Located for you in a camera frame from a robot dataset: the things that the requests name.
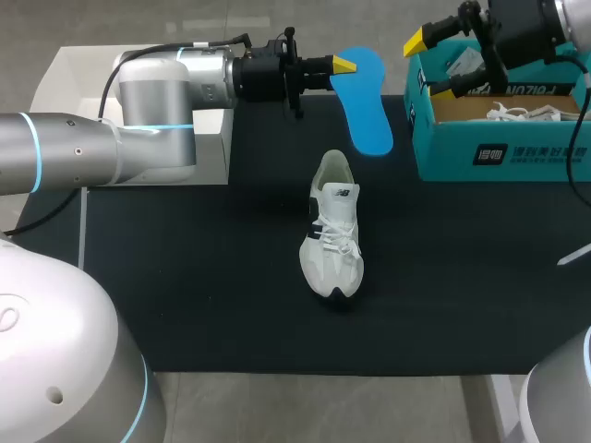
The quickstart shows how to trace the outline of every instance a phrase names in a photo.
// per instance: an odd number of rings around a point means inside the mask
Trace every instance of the blue insole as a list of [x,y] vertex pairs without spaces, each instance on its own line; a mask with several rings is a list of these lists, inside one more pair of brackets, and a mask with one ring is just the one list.
[[368,48],[349,48],[338,56],[357,64],[357,71],[353,74],[331,76],[332,87],[347,117],[353,144],[363,154],[385,155],[394,145],[380,95],[386,68],[380,57]]

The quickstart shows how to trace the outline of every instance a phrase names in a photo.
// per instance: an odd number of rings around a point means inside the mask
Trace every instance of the white sneaker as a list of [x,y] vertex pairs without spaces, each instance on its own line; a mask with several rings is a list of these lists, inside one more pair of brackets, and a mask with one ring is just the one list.
[[310,190],[308,236],[299,248],[306,280],[318,295],[348,300],[363,279],[359,249],[355,184],[349,163],[330,150],[320,163]]

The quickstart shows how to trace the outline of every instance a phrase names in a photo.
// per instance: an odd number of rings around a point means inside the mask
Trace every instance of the black cable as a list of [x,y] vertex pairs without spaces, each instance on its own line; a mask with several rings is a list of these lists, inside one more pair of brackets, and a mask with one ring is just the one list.
[[227,46],[229,44],[239,44],[239,43],[243,43],[244,47],[247,49],[252,48],[252,42],[250,41],[250,37],[248,36],[248,34],[242,34],[239,35],[238,37],[234,37],[233,39],[230,40],[221,40],[219,42],[209,42],[208,46],[213,47],[213,46]]
[[[107,79],[106,84],[104,85],[103,95],[101,97],[101,105],[99,107],[99,118],[100,119],[103,118],[104,106],[106,105],[106,102],[107,102],[107,97],[109,95],[109,89],[111,88],[111,85],[113,84],[113,81],[115,80],[115,77],[117,76],[117,73],[119,72],[119,69],[121,69],[121,66],[125,62],[135,60],[136,58],[140,58],[141,56],[146,55],[146,54],[159,53],[159,52],[164,52],[164,51],[177,51],[180,48],[187,48],[187,47],[192,47],[192,46],[193,46],[192,42],[159,44],[156,46],[151,46],[149,48],[140,49],[139,51],[136,51],[133,54],[130,54],[128,57],[126,57],[125,60],[122,60],[119,63],[119,65],[117,65],[115,67],[115,69],[113,70],[113,72],[111,73],[109,78]],[[64,201],[62,201],[57,207],[55,207],[55,209],[53,209],[47,215],[41,217],[39,220],[34,221],[33,223],[29,223],[24,226],[21,226],[17,229],[13,229],[11,231],[6,231],[4,233],[4,235],[6,235],[7,237],[19,235],[21,233],[32,231],[33,229],[38,228],[39,226],[47,223],[49,220],[53,219],[55,216],[57,216],[59,213],[61,213],[65,208],[67,208],[67,206],[72,202],[72,200],[78,194],[78,192],[79,192],[79,189],[74,189],[72,192],[70,192],[68,194],[68,196],[66,197],[66,199]]]
[[41,217],[39,220],[34,221],[33,223],[26,224],[26,225],[21,226],[19,228],[13,229],[11,231],[6,231],[4,233],[4,235],[6,237],[10,237],[13,235],[19,235],[20,233],[25,233],[27,231],[31,231],[31,230],[41,226],[42,224],[47,223],[49,220],[51,220],[53,217],[55,217],[57,214],[59,214],[62,210],[64,210],[67,207],[67,205],[69,205],[70,202],[74,199],[74,197],[78,194],[78,192],[79,192],[79,189],[74,189],[72,192],[70,192],[68,194],[67,198],[59,204],[59,206],[55,207],[55,209],[53,209],[51,212],[49,212],[44,217]]
[[[583,62],[581,62],[581,60],[579,60],[578,58],[570,56],[570,55],[557,55],[556,58],[552,60],[552,63],[572,63],[573,65],[576,65],[579,67],[579,69],[581,69],[584,76],[587,76],[589,74],[589,70],[587,69],[585,64],[583,64]],[[581,194],[581,191],[579,191],[578,187],[576,186],[576,183],[574,182],[574,178],[573,178],[574,145],[576,143],[577,137],[579,136],[579,132],[581,131],[581,126],[583,125],[583,121],[585,120],[585,116],[586,116],[587,111],[589,109],[589,102],[591,102],[591,88],[587,84],[587,89],[586,89],[586,93],[585,93],[585,102],[583,103],[583,107],[581,108],[581,113],[579,114],[579,118],[576,122],[576,125],[574,126],[573,135],[571,136],[571,142],[569,143],[569,148],[568,148],[568,152],[567,152],[567,156],[566,156],[566,175],[568,176],[569,185],[571,186],[571,189],[573,190],[574,194],[588,208],[591,209],[591,201],[589,201],[587,198],[585,198],[585,196],[583,196],[583,194]]]

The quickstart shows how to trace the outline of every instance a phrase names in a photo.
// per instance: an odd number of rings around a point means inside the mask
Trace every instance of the teal shoe box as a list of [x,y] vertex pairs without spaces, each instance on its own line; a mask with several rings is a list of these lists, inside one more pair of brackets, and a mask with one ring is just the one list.
[[[470,121],[486,118],[493,102],[528,111],[550,104],[578,113],[585,80],[572,64],[542,61],[510,71],[507,96],[489,96],[489,86],[457,100],[431,99],[429,85],[449,78],[449,66],[476,41],[447,41],[410,60],[404,105],[420,177],[442,182],[563,182],[575,122]],[[563,45],[561,54],[576,54]],[[589,54],[578,55],[591,69]],[[584,122],[573,155],[576,181],[591,181],[591,121]]]

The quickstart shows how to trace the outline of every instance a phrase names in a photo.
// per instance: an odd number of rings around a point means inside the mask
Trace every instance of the black mat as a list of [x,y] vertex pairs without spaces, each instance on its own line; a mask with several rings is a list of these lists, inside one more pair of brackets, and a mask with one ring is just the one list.
[[[305,97],[299,123],[278,104],[241,104],[230,186],[90,192],[86,270],[154,370],[525,373],[591,324],[591,256],[555,266],[591,242],[591,214],[569,188],[422,183],[402,98],[384,104],[396,138],[385,158],[353,150],[332,96]],[[297,254],[329,149],[361,185],[366,276],[346,314],[317,303]],[[46,206],[34,196],[22,221]],[[76,257],[76,215],[19,242]]]

